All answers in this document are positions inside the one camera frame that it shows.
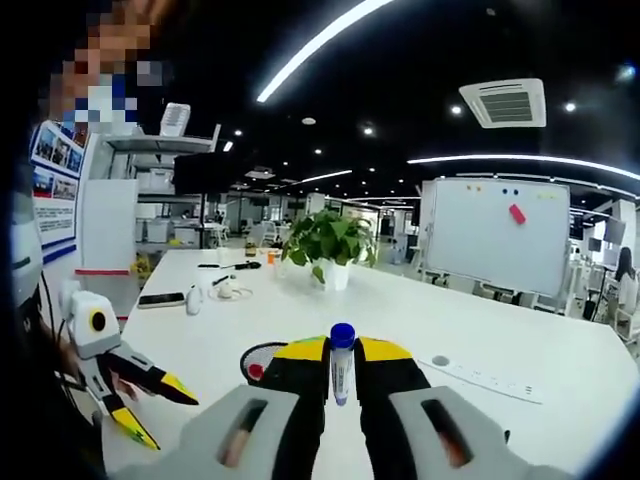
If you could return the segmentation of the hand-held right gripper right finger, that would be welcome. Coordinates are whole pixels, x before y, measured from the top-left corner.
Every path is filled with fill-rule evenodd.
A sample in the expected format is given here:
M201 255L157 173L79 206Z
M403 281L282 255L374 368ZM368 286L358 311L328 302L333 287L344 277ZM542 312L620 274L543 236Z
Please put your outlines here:
M508 445L509 431L446 386L433 386L403 347L354 346L360 426L377 479L567 479Z

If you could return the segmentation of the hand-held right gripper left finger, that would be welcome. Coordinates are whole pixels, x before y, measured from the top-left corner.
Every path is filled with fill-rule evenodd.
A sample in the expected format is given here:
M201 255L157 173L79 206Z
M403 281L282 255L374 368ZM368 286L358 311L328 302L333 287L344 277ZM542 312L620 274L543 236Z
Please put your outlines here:
M190 420L160 459L117 479L309 479L325 430L327 336L257 344L240 358L245 384Z

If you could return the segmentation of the person's left hand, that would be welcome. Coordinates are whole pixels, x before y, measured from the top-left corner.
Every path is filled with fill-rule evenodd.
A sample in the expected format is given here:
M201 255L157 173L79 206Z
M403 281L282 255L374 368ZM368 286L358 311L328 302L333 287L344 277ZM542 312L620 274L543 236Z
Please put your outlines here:
M117 391L124 393L133 401L138 400L138 395L134 387L130 383L126 382L125 380L122 380L116 372L111 372L111 379L112 379L113 386Z

